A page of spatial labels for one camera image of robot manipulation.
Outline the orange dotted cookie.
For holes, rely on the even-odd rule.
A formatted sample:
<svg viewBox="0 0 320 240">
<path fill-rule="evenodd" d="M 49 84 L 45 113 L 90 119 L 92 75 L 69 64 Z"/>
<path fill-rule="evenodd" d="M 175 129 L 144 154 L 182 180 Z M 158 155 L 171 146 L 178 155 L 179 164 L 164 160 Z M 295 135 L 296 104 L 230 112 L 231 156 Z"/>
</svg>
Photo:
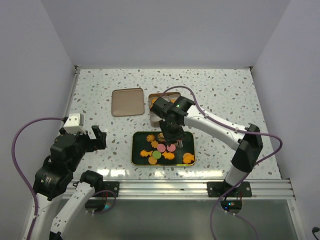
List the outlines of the orange dotted cookie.
<svg viewBox="0 0 320 240">
<path fill-rule="evenodd" d="M 163 135 L 162 132 L 157 135 L 157 140 L 158 140 L 159 142 L 164 142 L 164 141 L 165 141 L 164 135 Z"/>
</svg>

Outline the orange flower cookie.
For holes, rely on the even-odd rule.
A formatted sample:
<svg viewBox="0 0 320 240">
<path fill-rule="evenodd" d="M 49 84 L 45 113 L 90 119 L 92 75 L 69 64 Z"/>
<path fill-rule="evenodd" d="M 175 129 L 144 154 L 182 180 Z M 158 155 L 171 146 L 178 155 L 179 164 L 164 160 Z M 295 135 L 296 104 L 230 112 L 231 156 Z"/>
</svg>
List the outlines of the orange flower cookie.
<svg viewBox="0 0 320 240">
<path fill-rule="evenodd" d="M 153 142 L 153 141 L 155 141 L 155 136 L 153 134 L 149 134 L 149 135 L 147 135 L 146 140 L 148 142 Z"/>
</svg>

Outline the orange scalloped cookie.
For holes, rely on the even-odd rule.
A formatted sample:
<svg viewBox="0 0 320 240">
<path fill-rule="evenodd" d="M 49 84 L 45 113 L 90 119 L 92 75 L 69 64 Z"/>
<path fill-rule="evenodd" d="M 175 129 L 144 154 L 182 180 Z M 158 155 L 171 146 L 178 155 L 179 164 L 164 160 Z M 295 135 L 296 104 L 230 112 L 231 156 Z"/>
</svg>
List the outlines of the orange scalloped cookie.
<svg viewBox="0 0 320 240">
<path fill-rule="evenodd" d="M 157 141 L 155 141 L 155 140 L 151 142 L 151 146 L 154 149 L 156 149 L 158 147 L 158 145 L 159 145 L 159 143 Z"/>
</svg>

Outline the gold tin lid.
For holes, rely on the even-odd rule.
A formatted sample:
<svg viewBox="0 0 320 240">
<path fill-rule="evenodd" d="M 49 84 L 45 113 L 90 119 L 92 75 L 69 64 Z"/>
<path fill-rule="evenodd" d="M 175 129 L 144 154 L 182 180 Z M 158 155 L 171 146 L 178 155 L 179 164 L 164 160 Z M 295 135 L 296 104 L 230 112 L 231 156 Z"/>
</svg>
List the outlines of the gold tin lid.
<svg viewBox="0 0 320 240">
<path fill-rule="evenodd" d="M 111 96 L 113 117 L 139 116 L 145 113 L 144 92 L 142 88 L 116 89 Z"/>
</svg>

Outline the silver metal tongs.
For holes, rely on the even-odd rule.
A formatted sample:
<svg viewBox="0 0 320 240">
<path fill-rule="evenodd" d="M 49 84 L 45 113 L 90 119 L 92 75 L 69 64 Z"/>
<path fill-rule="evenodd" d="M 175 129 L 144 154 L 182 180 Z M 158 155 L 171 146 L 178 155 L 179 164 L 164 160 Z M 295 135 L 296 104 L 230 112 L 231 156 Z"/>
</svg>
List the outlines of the silver metal tongs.
<svg viewBox="0 0 320 240">
<path fill-rule="evenodd" d="M 175 145 L 176 147 L 178 148 L 182 148 L 183 147 L 183 138 L 184 138 L 184 135 L 183 134 L 169 134 L 169 135 L 166 135 L 164 137 L 165 139 L 165 142 L 168 144 L 168 145 Z"/>
</svg>

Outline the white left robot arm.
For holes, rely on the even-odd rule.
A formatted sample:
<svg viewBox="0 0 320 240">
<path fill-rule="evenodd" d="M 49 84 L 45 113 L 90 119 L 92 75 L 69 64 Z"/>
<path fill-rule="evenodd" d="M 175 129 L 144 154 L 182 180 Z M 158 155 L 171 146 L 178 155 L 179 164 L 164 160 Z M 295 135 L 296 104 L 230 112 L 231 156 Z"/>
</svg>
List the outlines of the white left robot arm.
<svg viewBox="0 0 320 240">
<path fill-rule="evenodd" d="M 71 220 L 92 196 L 103 193 L 103 176 L 87 170 L 81 175 L 77 187 L 61 211 L 57 211 L 68 185 L 74 178 L 81 159 L 86 153 L 106 148 L 107 134 L 97 125 L 92 127 L 91 139 L 87 131 L 69 133 L 60 129 L 50 147 L 50 155 L 35 174 L 32 187 L 31 213 L 22 235 L 24 240 L 61 240 Z"/>
</svg>

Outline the gold cookie tin box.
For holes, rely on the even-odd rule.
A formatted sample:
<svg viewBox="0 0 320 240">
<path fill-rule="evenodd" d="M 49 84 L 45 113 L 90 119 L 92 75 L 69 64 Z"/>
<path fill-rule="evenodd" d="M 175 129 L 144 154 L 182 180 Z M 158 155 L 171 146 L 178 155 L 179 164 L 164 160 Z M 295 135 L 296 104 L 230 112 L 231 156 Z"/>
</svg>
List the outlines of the gold cookie tin box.
<svg viewBox="0 0 320 240">
<path fill-rule="evenodd" d="M 148 107 L 149 109 L 151 109 L 152 107 L 152 99 L 158 99 L 161 96 L 161 93 L 151 93 L 148 96 Z M 180 97 L 181 94 L 177 91 L 175 92 L 166 92 L 162 98 L 165 99 L 167 102 L 170 102 L 171 100 L 176 100 L 178 97 Z M 159 118 L 158 116 L 156 116 L 153 112 L 151 112 L 151 110 L 149 110 L 149 119 L 150 119 L 150 125 L 153 128 L 157 128 L 159 127 L 159 121 L 161 120 L 161 118 Z"/>
</svg>

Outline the pink sandwich cookie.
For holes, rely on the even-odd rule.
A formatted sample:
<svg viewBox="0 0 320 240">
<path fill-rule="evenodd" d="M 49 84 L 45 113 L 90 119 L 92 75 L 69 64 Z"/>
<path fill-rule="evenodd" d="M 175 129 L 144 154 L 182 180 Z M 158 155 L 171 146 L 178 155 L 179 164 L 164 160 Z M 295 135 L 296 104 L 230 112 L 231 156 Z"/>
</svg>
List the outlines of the pink sandwich cookie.
<svg viewBox="0 0 320 240">
<path fill-rule="evenodd" d="M 174 152 L 176 150 L 176 146 L 174 144 L 171 144 L 171 145 L 167 145 L 166 146 L 166 149 L 169 151 L 169 152 Z"/>
<path fill-rule="evenodd" d="M 166 146 L 162 143 L 157 145 L 157 150 L 161 153 L 164 153 L 166 151 Z"/>
</svg>

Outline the orange fish cookie centre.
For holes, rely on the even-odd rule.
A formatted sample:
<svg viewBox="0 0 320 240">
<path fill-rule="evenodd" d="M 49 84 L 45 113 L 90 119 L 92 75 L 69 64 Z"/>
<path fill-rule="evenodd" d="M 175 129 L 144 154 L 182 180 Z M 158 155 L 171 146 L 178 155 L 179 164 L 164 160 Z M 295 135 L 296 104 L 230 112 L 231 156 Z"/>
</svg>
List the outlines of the orange fish cookie centre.
<svg viewBox="0 0 320 240">
<path fill-rule="evenodd" d="M 175 154 L 172 152 L 163 152 L 162 156 L 166 159 L 166 160 L 173 160 L 175 158 Z"/>
</svg>

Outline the orange fish cookie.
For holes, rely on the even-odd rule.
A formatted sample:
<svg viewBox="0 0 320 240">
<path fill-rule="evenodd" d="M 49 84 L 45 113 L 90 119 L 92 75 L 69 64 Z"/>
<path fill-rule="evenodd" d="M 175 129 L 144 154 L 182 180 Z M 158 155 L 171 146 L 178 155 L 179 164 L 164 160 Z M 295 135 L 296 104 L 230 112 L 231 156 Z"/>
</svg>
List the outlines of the orange fish cookie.
<svg viewBox="0 0 320 240">
<path fill-rule="evenodd" d="M 140 152 L 140 156 L 143 157 L 143 158 L 151 157 L 152 154 L 153 154 L 153 150 L 151 150 L 151 151 L 142 150 Z"/>
<path fill-rule="evenodd" d="M 194 161 L 195 161 L 195 156 L 189 152 L 186 152 L 184 155 L 183 155 L 183 159 L 182 159 L 183 163 L 185 165 L 189 165 L 189 164 L 192 164 Z"/>
<path fill-rule="evenodd" d="M 166 159 L 166 160 L 173 160 L 175 158 L 175 154 L 172 152 L 163 152 L 162 156 Z"/>
</svg>

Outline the orange fish cookie left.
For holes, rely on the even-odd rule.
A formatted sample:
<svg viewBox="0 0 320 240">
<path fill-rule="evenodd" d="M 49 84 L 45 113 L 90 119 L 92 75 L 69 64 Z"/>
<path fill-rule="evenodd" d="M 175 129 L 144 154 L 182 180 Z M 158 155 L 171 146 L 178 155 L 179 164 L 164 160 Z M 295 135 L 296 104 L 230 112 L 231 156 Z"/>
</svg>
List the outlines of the orange fish cookie left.
<svg viewBox="0 0 320 240">
<path fill-rule="evenodd" d="M 143 158 L 151 157 L 152 154 L 153 154 L 153 150 L 151 150 L 151 151 L 142 150 L 140 152 L 140 156 L 143 157 Z"/>
</svg>

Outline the plain orange round cookie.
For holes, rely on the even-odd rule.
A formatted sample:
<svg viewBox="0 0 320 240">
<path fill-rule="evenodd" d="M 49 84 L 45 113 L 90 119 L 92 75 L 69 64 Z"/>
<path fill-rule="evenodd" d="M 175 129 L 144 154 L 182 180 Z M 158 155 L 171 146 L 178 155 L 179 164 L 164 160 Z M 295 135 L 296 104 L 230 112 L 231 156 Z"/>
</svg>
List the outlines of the plain orange round cookie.
<svg viewBox="0 0 320 240">
<path fill-rule="evenodd" d="M 157 159 L 156 158 L 154 158 L 153 156 L 150 156 L 149 158 L 148 158 L 148 163 L 150 164 L 150 165 L 155 165 L 156 163 L 157 163 Z"/>
</svg>

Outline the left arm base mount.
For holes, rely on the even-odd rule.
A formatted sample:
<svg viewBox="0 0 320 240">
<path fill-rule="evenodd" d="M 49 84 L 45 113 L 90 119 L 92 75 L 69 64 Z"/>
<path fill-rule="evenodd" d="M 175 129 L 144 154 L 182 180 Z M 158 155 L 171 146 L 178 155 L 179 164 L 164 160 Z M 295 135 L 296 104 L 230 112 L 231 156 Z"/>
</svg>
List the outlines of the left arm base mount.
<svg viewBox="0 0 320 240">
<path fill-rule="evenodd" d="M 108 190 L 115 194 L 116 197 L 119 195 L 120 190 L 120 182 L 119 181 L 103 181 L 103 183 L 100 186 L 100 190 Z M 112 197 L 113 195 L 109 192 L 103 192 L 100 194 L 103 198 Z"/>
</svg>

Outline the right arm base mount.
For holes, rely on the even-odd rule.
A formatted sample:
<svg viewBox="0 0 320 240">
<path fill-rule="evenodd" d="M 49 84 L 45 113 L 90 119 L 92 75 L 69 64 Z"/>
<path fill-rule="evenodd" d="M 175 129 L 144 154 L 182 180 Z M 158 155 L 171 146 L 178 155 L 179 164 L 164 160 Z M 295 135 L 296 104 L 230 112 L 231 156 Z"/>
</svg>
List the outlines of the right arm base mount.
<svg viewBox="0 0 320 240">
<path fill-rule="evenodd" d="M 209 198 L 219 198 L 230 188 L 230 185 L 222 181 L 208 181 L 206 183 L 206 189 Z M 228 193 L 226 196 L 231 198 L 250 198 L 253 196 L 251 185 L 248 181 L 244 181 L 239 186 L 230 191 L 230 193 Z"/>
</svg>

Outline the aluminium table rail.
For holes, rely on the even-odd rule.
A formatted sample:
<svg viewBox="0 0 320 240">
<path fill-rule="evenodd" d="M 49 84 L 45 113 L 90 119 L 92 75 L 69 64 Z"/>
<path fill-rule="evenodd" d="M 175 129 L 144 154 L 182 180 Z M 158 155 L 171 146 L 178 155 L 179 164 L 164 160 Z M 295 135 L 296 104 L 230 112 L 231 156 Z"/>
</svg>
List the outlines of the aluminium table rail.
<svg viewBox="0 0 320 240">
<path fill-rule="evenodd" d="M 115 180 L 119 182 L 119 200 L 214 200 L 208 197 L 207 182 L 222 180 Z M 229 200 L 294 200 L 289 180 L 248 179 L 252 197 L 227 197 Z"/>
</svg>

